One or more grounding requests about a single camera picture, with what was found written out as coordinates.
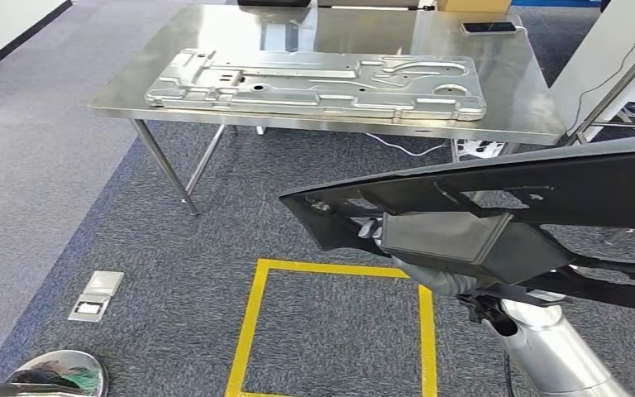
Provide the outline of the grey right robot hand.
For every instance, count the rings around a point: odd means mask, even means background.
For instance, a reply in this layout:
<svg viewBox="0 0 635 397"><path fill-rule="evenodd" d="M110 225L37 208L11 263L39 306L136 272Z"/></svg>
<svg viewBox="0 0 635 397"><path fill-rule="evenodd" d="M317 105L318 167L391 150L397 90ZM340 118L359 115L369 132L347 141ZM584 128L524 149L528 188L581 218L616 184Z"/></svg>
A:
<svg viewBox="0 0 635 397"><path fill-rule="evenodd" d="M361 239L371 240L379 249L382 248L382 224L379 218L368 218L360 225L357 235ZM413 265L391 256L392 262L411 279L427 287L436 294L456 296L462 294L475 284L475 280L463 275L454 275L440 270L434 270Z"/></svg>

